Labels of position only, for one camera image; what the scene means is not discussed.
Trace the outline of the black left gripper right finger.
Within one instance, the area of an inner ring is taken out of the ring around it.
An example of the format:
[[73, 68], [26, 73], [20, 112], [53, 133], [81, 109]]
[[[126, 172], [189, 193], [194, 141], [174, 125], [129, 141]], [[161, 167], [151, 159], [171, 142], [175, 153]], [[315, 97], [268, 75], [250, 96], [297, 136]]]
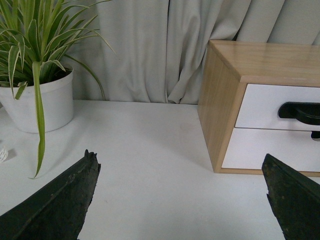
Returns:
[[286, 240], [320, 238], [320, 185], [266, 154], [262, 172], [267, 199]]

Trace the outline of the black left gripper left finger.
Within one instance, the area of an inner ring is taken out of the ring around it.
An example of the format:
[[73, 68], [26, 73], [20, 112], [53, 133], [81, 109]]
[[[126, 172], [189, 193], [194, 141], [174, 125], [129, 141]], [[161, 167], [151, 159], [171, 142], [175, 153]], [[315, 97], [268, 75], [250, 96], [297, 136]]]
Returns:
[[0, 217], [2, 240], [76, 240], [92, 202], [101, 164], [94, 152]]

